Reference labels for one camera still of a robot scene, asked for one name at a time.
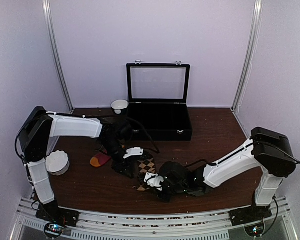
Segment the black tan argyle sock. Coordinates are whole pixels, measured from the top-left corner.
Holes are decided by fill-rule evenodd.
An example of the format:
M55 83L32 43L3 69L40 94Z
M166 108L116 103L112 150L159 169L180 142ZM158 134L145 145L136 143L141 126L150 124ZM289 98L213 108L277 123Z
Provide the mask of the black tan argyle sock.
M150 187L145 183L144 179L146 177L146 173L155 174L156 170L156 163L154 158L147 159L147 160L137 160L137 186L136 190L138 192L146 192L150 189Z

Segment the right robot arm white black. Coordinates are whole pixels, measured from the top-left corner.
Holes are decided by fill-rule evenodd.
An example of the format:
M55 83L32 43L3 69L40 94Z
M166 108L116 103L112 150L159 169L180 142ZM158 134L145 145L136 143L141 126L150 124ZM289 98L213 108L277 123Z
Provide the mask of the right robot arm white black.
M263 175L246 216L256 221L269 209L283 179L296 170L289 139L281 133L256 127L240 147L214 162L191 171L177 162L168 161L158 173L143 173L142 181L154 189L159 198L169 201L177 194L204 196L254 168L261 168Z

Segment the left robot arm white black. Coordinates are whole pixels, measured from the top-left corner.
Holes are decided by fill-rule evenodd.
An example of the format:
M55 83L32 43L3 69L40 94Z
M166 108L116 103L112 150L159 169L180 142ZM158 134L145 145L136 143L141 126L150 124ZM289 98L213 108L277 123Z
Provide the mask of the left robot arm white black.
M97 117L73 116L48 112L42 106L33 109L14 144L22 152L17 156L25 165L30 184L34 187L42 213L51 222L62 218L46 167L48 143L54 137L87 137L98 139L112 158L112 169L128 178L134 177L133 150L125 150L121 141L132 136L130 123L125 119L110 123Z

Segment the maroon orange-toed sock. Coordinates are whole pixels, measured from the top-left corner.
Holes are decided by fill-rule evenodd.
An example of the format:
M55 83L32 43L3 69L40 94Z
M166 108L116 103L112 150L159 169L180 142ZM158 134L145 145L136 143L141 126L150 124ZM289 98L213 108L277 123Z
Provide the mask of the maroon orange-toed sock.
M109 162L112 158L106 154L103 153L97 153L95 156L93 156L90 160L90 165L99 168L104 166L107 162Z

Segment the small white bowl dark rim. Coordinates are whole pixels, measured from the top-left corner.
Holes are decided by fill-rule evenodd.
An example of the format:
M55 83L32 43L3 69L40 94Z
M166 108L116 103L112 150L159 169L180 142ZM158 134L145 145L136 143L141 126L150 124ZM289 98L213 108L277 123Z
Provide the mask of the small white bowl dark rim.
M125 115L128 111L129 102L124 99L118 99L111 103L111 109L116 115Z

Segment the white fluted dish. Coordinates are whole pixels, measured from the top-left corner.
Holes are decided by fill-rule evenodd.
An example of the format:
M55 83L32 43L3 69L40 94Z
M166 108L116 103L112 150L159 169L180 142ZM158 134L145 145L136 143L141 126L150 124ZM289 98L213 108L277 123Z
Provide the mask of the white fluted dish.
M61 176L65 174L70 167L70 160L67 153L57 150L52 152L45 162L46 170L52 176Z

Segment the black display case glass lid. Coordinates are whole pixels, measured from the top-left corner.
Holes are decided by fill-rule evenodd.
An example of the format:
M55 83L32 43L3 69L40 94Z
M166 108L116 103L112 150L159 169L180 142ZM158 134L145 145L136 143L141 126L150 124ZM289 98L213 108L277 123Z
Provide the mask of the black display case glass lid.
M193 127L187 99L191 66L128 63L128 110L132 140L189 142Z

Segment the aluminium front rail frame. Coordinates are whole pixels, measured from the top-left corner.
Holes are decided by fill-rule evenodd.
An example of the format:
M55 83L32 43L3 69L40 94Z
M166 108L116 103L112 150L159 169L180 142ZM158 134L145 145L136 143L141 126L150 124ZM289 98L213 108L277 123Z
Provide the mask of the aluminium front rail frame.
M228 209L184 214L129 215L81 210L76 226L61 239L69 240L250 240L248 231L264 224L263 240L298 240L284 197L271 204L272 216L234 226Z

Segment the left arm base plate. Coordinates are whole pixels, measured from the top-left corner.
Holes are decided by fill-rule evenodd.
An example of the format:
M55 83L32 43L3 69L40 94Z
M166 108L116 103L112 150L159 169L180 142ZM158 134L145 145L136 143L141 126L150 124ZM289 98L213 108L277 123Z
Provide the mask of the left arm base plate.
M59 207L58 202L55 200L48 204L40 203L35 216L38 219L57 223L63 227L76 227L80 213L76 210Z

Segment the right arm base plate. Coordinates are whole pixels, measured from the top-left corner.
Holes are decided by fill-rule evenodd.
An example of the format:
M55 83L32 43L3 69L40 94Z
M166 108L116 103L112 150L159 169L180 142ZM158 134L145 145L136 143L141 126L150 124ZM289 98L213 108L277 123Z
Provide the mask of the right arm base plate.
M261 221L264 218L269 218L272 216L270 206L270 204L265 206L258 206L256 202L253 201L251 206L231 210L228 213L231 224L232 226L239 226Z

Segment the left aluminium corner post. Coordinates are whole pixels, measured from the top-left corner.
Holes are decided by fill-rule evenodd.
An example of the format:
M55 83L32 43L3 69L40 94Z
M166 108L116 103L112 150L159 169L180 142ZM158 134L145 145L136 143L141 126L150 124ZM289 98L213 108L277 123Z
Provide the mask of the left aluminium corner post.
M53 25L53 17L52 17L52 12L51 12L51 1L43 0L42 6L43 6L43 14L44 14L44 18L45 18L45 22L46 22L46 26L47 26L47 30L48 30L48 36L49 36L49 41L50 41L50 46L51 46L51 50L52 50L52 56L53 56L53 61L54 61L54 65L56 68L58 81L60 83L61 91L65 98L69 112L73 113L75 108L73 106L73 103L72 103L72 100L70 97L68 86L67 86L67 83L65 80L64 71L62 68L62 63L61 63L60 54L59 54L58 45L57 45L57 39L56 39L54 25Z

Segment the aluminium corner post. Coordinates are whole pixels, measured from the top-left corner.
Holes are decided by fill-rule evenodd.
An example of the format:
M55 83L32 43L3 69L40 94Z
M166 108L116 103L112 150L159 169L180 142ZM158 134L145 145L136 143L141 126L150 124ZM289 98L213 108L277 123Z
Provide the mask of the aluminium corner post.
M56 39L54 25L53 25L53 17L52 17L52 12L51 12L51 1L43 0L42 6L43 6L43 14L44 14L44 18L45 18L45 22L46 22L46 26L47 26L47 30L48 30L48 36L49 36L49 41L50 41L50 46L51 46L51 50L52 50L52 56L53 56L53 61L54 61L54 65L56 68L58 81L60 83L61 91L65 98L69 112L73 113L75 108L73 106L73 103L72 103L72 100L70 97L68 86L67 86L67 83L65 80L64 71L62 68L62 63L61 63L60 54L59 54L58 45L57 45L57 39Z
M239 107L241 105L245 93L246 85L248 82L250 70L252 67L253 55L258 41L259 28L260 28L260 22L262 17L262 8L263 8L263 0L255 0L247 50L243 62L239 84L231 108L231 110L234 113L239 111Z

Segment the right aluminium corner post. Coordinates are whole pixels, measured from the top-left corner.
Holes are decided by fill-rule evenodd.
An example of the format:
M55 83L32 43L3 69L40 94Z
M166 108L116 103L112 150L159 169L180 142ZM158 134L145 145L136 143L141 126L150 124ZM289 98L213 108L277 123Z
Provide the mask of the right aluminium corner post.
M245 93L246 85L248 82L250 70L252 67L253 55L258 41L259 28L260 28L260 22L262 17L262 8L263 8L263 0L255 0L247 50L243 62L239 84L231 108L231 110L234 113L239 111L239 107L241 105Z

